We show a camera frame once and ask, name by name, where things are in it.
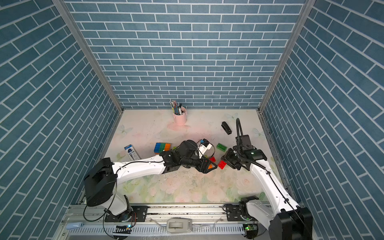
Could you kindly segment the dark green lego brick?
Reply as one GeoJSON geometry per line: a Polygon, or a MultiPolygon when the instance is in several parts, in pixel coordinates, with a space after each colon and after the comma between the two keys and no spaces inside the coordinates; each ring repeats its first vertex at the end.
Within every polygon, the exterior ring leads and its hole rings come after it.
{"type": "Polygon", "coordinates": [[[157,143],[156,145],[158,147],[158,152],[161,153],[165,150],[166,148],[166,143],[157,143]]]}

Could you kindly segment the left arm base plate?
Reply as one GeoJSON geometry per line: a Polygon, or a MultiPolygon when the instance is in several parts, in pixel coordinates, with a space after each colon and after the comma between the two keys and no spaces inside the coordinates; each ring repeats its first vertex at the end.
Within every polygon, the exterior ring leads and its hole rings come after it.
{"type": "Polygon", "coordinates": [[[105,222],[107,223],[123,223],[123,222],[144,222],[148,213],[148,206],[130,206],[129,210],[115,216],[111,211],[107,212],[105,222]]]}

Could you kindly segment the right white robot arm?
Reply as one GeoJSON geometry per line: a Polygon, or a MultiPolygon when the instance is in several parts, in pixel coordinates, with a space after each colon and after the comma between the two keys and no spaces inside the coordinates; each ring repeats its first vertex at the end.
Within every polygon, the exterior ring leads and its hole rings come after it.
{"type": "Polygon", "coordinates": [[[269,232],[272,240],[311,240],[313,215],[291,197],[273,172],[267,157],[251,144],[248,135],[236,137],[222,160],[233,169],[249,171],[261,184],[269,205],[257,197],[244,197],[239,202],[241,216],[255,219],[269,232]]]}

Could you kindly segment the blue lego brick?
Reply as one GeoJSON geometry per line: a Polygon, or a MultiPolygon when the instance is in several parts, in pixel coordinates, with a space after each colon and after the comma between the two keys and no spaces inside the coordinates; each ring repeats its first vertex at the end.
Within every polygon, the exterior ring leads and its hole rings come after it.
{"type": "Polygon", "coordinates": [[[154,153],[155,154],[159,154],[160,153],[161,145],[162,145],[161,143],[156,143],[155,148],[154,148],[154,153]]]}

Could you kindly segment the red lego brick bottom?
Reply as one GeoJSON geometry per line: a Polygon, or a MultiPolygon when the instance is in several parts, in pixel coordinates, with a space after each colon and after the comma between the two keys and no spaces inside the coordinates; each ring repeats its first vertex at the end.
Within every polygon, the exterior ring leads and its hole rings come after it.
{"type": "Polygon", "coordinates": [[[225,161],[220,161],[218,167],[223,170],[226,167],[227,163],[225,161]]]}

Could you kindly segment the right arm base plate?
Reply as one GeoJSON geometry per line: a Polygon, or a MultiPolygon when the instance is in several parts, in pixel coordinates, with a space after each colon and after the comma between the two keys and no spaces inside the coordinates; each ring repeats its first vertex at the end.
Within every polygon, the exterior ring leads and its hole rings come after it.
{"type": "Polygon", "coordinates": [[[226,204],[223,205],[223,210],[226,213],[228,222],[256,221],[255,218],[242,213],[242,210],[238,205],[226,204]]]}

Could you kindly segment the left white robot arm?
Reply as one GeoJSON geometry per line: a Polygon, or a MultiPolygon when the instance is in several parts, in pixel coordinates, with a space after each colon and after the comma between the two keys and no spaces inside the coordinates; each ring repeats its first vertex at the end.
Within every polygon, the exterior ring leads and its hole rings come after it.
{"type": "Polygon", "coordinates": [[[84,177],[87,207],[105,208],[106,213],[119,218],[133,211],[127,196],[118,193],[118,186],[130,180],[150,175],[162,175],[177,171],[180,167],[194,168],[207,174],[217,165],[205,156],[214,146],[202,139],[181,142],[174,149],[162,151],[158,155],[130,162],[112,162],[101,159],[84,177]]]}

